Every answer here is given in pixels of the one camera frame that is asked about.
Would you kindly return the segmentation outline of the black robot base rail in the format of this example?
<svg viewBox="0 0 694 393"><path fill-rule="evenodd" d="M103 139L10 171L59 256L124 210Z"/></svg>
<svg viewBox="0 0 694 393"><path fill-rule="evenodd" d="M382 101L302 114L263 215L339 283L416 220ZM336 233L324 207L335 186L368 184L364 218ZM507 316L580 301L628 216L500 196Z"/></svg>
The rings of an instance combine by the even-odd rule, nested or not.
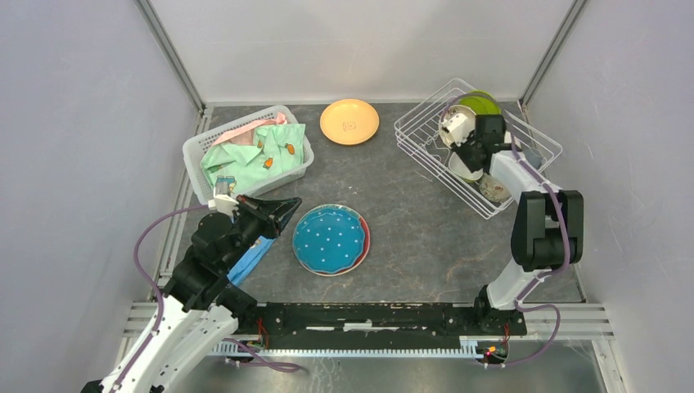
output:
<svg viewBox="0 0 694 393"><path fill-rule="evenodd" d="M466 338L524 336L525 316L472 303L371 302L256 305L229 338L266 350L448 350Z"/></svg>

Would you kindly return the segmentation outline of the cream floral plate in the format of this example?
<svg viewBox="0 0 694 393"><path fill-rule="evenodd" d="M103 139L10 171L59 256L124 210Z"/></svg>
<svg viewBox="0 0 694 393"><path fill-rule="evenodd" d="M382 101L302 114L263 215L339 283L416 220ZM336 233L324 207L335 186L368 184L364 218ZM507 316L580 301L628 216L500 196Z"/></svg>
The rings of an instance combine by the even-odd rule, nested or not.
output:
<svg viewBox="0 0 694 393"><path fill-rule="evenodd" d="M476 114L466 106L453 105L444 111L439 121L439 131L455 138L465 138L475 128Z"/></svg>

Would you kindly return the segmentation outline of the lime green plate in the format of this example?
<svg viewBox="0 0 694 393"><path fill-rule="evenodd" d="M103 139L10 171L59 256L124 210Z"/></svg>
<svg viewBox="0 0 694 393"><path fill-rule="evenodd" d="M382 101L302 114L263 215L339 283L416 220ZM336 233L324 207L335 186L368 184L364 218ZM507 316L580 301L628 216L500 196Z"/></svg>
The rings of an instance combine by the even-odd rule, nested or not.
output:
<svg viewBox="0 0 694 393"><path fill-rule="evenodd" d="M502 110L491 95L486 92L471 91L457 100L458 105L466 106L476 115L501 115Z"/></svg>

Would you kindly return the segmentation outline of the green interior mug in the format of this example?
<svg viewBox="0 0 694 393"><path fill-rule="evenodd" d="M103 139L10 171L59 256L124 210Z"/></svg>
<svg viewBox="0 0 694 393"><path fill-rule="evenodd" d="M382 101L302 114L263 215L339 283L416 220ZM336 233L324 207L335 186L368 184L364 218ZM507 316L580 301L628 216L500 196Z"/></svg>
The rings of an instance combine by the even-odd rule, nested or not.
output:
<svg viewBox="0 0 694 393"><path fill-rule="evenodd" d="M495 204L502 204L511 199L511 193L505 186L489 174L483 174L480 178L479 191L485 199Z"/></svg>

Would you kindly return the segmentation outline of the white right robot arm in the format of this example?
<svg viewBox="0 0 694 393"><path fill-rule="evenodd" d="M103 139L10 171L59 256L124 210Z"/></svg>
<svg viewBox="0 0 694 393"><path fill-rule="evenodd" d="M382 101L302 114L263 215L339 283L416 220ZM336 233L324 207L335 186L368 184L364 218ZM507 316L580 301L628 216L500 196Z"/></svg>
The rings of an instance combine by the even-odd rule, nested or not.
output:
<svg viewBox="0 0 694 393"><path fill-rule="evenodd" d="M501 328L547 278L580 261L584 198L550 182L525 158L503 115L477 115L465 142L453 149L468 169L497 179L517 204L511 261L475 299L472 321L484 334Z"/></svg>

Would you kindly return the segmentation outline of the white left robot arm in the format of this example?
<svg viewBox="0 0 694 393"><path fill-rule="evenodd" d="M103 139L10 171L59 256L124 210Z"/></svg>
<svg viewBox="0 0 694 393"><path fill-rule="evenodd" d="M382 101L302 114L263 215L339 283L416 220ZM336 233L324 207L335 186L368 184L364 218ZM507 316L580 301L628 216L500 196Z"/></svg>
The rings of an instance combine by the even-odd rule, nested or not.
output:
<svg viewBox="0 0 694 393"><path fill-rule="evenodd" d="M228 274L261 237L280 237L301 203L245 195L209 201L183 260L164 287L153 287L156 309L133 347L82 390L170 392L224 338L250 332L257 301Z"/></svg>

